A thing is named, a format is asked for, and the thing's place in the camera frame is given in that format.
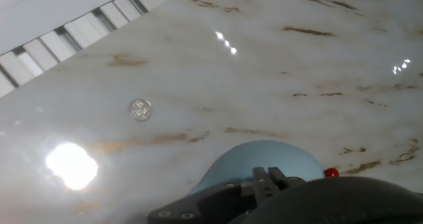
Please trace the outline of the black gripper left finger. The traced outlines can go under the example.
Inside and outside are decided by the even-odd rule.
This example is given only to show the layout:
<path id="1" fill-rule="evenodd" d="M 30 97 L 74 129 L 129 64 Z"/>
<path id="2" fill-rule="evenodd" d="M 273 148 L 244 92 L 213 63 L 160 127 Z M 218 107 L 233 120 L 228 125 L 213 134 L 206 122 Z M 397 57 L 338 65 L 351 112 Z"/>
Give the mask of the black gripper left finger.
<path id="1" fill-rule="evenodd" d="M 252 181 L 224 182 L 188 195 L 147 214 L 148 224 L 238 222 L 279 193 L 281 170 L 254 168 Z"/>

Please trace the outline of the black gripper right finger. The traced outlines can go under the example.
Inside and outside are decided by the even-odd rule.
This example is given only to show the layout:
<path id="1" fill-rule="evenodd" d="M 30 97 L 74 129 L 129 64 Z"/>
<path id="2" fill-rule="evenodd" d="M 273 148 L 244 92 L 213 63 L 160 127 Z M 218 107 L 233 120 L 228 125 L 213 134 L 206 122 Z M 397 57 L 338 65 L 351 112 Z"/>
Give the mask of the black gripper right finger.
<path id="1" fill-rule="evenodd" d="M 294 186 L 299 186 L 300 184 L 305 183 L 302 178 L 295 177 L 295 176 L 285 176 L 283 172 L 277 167 L 269 167 L 268 174 L 270 176 L 271 181 L 279 188 L 279 189 L 287 189 Z"/>

